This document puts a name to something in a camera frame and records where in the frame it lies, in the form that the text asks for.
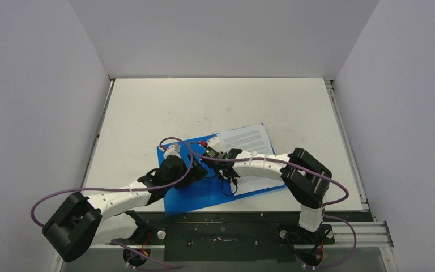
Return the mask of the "printed text paper sheet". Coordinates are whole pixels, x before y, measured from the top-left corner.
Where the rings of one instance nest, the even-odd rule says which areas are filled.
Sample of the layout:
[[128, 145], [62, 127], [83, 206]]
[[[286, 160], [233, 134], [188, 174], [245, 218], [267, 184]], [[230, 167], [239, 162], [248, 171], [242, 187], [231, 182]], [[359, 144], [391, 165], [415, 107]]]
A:
[[[217, 138], [223, 142], [227, 150], [233, 148], [245, 151], [255, 151], [259, 154], [273, 154], [271, 141], [264, 124], [249, 125], [237, 129], [217, 133]], [[236, 183], [229, 182], [229, 192], [233, 196], [243, 194], [253, 195], [270, 190], [280, 189], [283, 181], [263, 177], [241, 177]]]

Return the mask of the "blue plastic folder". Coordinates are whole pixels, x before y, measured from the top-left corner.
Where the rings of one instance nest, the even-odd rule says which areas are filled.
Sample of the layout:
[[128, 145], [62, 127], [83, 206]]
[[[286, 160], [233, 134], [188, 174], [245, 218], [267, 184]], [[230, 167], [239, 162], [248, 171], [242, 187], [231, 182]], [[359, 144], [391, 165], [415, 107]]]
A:
[[[192, 142], [191, 149], [202, 154], [204, 153], [204, 148], [200, 146], [198, 142], [201, 140], [206, 141], [216, 135], [217, 134], [210, 134], [198, 138], [191, 138], [187, 139], [186, 142]], [[227, 181], [220, 181], [215, 176], [215, 172], [213, 170], [207, 166], [204, 168], [208, 170], [208, 175], [203, 180], [199, 180], [182, 189], [171, 189], [167, 192], [166, 196], [164, 197], [164, 210], [167, 215], [187, 213], [190, 211], [274, 191], [270, 190], [253, 195], [243, 194], [233, 196], [229, 192], [229, 183]]]

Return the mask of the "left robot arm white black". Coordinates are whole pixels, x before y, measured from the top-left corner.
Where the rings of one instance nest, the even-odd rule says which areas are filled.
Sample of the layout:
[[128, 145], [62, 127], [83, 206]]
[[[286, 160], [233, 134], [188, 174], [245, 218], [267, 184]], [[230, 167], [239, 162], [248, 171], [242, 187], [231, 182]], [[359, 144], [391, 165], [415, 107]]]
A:
[[146, 228], [134, 209], [149, 206], [171, 188], [183, 188], [207, 175], [197, 160], [188, 167], [179, 156], [170, 155], [158, 168], [116, 191], [70, 194], [44, 224], [42, 234], [65, 262], [113, 239], [139, 244], [146, 238]]

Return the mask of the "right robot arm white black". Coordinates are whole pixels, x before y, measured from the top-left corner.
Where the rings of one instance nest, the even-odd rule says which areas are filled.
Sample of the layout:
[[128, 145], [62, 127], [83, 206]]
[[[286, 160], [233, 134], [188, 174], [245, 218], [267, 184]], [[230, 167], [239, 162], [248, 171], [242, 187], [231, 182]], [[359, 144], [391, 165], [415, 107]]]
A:
[[301, 205], [298, 237], [312, 243], [320, 236], [323, 203], [329, 188], [331, 171], [303, 148], [281, 155], [259, 154], [233, 148], [228, 152], [208, 147], [202, 162], [213, 169], [220, 179], [260, 177], [284, 182]]

